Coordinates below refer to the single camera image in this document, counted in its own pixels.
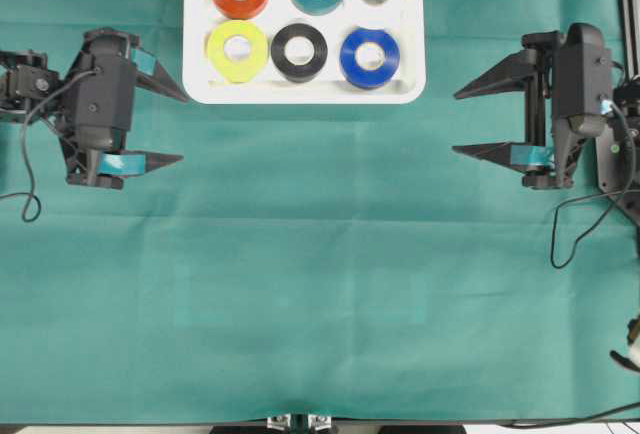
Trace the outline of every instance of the white tape roll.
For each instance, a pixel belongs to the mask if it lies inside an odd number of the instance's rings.
[[[344,0],[350,19],[365,29],[386,29],[401,23],[406,0]]]

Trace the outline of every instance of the green cloth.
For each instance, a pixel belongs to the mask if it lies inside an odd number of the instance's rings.
[[[0,46],[66,71],[102,25],[142,36],[176,78],[182,0],[2,0]],[[67,186],[44,126],[45,211],[0,203],[0,422],[197,423],[566,418],[637,400],[614,366],[638,308],[635,230],[616,214],[565,272],[551,208],[451,146],[520,140],[519,94],[454,91],[522,34],[601,27],[617,0],[426,0],[429,86],[407,106],[184,106],[138,91],[131,148],[184,154],[124,192]],[[0,127],[0,189],[26,176]],[[569,239],[604,204],[563,216]]]

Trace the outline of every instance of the metal frame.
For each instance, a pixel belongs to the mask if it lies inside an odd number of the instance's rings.
[[[620,15],[624,27],[626,71],[627,76],[631,79],[640,74],[640,0],[620,0]],[[631,106],[628,110],[633,111],[629,118],[630,126],[635,132],[638,132],[636,126],[639,120],[637,108]],[[606,128],[602,136],[596,139],[596,160],[598,189],[603,193],[621,189],[625,182],[626,163],[621,162],[620,145],[615,139],[613,128],[610,126]],[[640,228],[640,194],[627,194],[625,202],[619,207],[636,227]]]

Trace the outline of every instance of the black tape roll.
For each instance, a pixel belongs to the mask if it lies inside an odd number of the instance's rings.
[[[285,47],[295,37],[304,37],[313,44],[314,54],[309,62],[298,65],[287,59]],[[278,70],[291,82],[309,82],[327,63],[329,48],[320,31],[307,24],[291,24],[282,29],[271,43],[271,58]]]

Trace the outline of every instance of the yellow tape roll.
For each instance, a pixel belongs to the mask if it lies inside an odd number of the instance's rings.
[[[243,37],[251,46],[248,57],[230,59],[225,53],[225,44],[233,37]],[[225,79],[235,84],[251,81],[267,65],[269,41],[267,36],[248,21],[229,21],[218,27],[209,37],[207,57]]]

